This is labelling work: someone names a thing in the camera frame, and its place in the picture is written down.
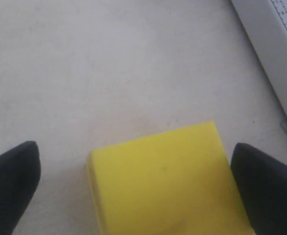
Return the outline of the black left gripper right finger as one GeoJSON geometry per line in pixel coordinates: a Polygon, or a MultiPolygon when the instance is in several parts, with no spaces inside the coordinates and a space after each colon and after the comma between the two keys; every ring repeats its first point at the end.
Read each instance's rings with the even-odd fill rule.
{"type": "Polygon", "coordinates": [[[255,233],[287,235],[287,165],[238,143],[230,167],[255,233]]]}

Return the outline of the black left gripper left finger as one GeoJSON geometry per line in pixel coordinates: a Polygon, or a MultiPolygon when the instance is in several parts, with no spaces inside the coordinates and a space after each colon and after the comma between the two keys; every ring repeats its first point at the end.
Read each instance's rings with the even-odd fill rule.
{"type": "Polygon", "coordinates": [[[0,155],[0,235],[10,235],[28,207],[40,181],[35,141],[25,141],[0,155]]]}

